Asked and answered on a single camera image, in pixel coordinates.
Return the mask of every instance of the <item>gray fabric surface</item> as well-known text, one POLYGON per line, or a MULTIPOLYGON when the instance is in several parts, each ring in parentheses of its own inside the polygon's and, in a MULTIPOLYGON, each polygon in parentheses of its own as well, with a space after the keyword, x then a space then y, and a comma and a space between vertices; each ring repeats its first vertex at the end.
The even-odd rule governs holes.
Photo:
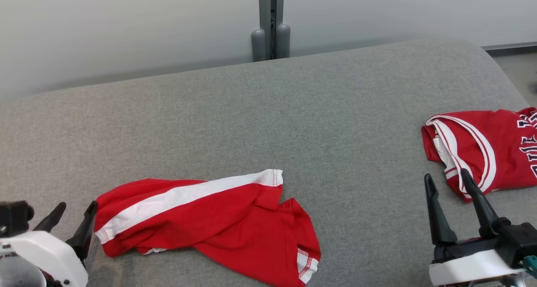
MULTIPOLYGON (((436 113, 524 107, 481 48, 450 40, 49 92, 0 106, 0 197, 26 199, 36 219, 66 201, 53 233, 67 239, 91 200, 126 182, 282 169, 284 199, 310 214, 322 249, 309 287, 429 286, 423 175, 460 238, 478 222, 425 158, 420 127, 436 113)), ((537 188, 488 198, 537 223, 537 188)), ((194 250, 111 259, 95 238, 87 265, 92 287, 260 284, 194 250)))

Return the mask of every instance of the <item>red jersey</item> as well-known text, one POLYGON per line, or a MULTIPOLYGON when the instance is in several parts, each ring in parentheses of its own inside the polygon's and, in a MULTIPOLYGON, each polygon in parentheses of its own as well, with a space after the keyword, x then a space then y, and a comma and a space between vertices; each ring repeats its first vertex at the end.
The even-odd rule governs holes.
POLYGON ((274 286, 303 287, 317 271, 319 243, 295 199, 278 204, 282 171, 202 180, 146 179, 99 196, 95 234, 111 257, 194 247, 274 286))
POLYGON ((446 165, 447 184, 471 201, 459 175, 466 168, 484 194, 537 185, 537 112, 454 112, 422 127, 427 158, 446 165))

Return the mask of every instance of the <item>floor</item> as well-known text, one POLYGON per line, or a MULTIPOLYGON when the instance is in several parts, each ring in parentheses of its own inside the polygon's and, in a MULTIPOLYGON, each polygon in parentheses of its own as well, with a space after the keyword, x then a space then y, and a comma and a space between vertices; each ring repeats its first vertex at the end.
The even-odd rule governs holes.
POLYGON ((514 55, 490 53, 529 105, 537 107, 537 52, 514 55))

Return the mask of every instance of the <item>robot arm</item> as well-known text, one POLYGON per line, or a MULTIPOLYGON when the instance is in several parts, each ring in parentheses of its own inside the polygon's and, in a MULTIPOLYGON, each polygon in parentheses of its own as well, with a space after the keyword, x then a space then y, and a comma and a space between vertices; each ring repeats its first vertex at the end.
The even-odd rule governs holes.
POLYGON ((85 287, 97 204, 93 201, 74 236, 63 242, 50 234, 66 204, 59 205, 27 232, 33 209, 25 201, 0 203, 0 285, 2 287, 85 287))
POLYGON ((480 237, 458 241, 438 202, 431 175, 425 176, 425 193, 435 245, 429 276, 435 286, 471 287, 501 282, 524 287, 528 275, 537 278, 537 230, 529 223, 512 225, 499 218, 466 169, 461 171, 480 223, 480 237))

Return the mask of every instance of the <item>white wall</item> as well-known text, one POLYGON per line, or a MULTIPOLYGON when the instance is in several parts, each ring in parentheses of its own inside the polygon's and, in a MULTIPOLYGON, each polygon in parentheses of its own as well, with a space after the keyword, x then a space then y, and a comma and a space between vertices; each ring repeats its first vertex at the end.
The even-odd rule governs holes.
POLYGON ((408 39, 537 42, 536 0, 284 0, 290 55, 408 39))
POLYGON ((251 61, 259 0, 0 0, 0 100, 251 61))

